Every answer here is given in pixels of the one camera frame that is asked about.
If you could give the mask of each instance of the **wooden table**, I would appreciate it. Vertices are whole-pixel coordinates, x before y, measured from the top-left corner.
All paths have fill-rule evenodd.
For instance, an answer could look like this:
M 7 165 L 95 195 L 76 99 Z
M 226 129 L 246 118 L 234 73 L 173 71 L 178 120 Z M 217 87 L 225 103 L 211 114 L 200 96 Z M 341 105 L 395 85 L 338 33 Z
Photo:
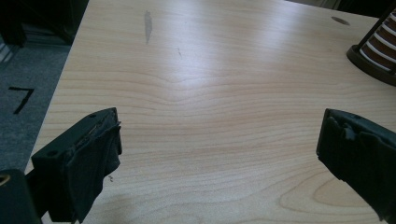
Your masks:
M 121 166 L 84 224 L 379 222 L 316 155 L 327 107 L 396 131 L 396 89 L 346 56 L 375 22 L 281 0 L 91 0 L 35 151 L 119 110 Z

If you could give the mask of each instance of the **striped object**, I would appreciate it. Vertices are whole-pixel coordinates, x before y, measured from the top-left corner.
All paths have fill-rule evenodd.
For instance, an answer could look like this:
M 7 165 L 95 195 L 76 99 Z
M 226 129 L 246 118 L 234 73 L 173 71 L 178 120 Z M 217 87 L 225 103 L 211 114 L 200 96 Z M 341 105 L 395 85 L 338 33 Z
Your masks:
M 396 66 L 396 9 L 363 44 L 360 54 L 384 71 L 394 71 Z

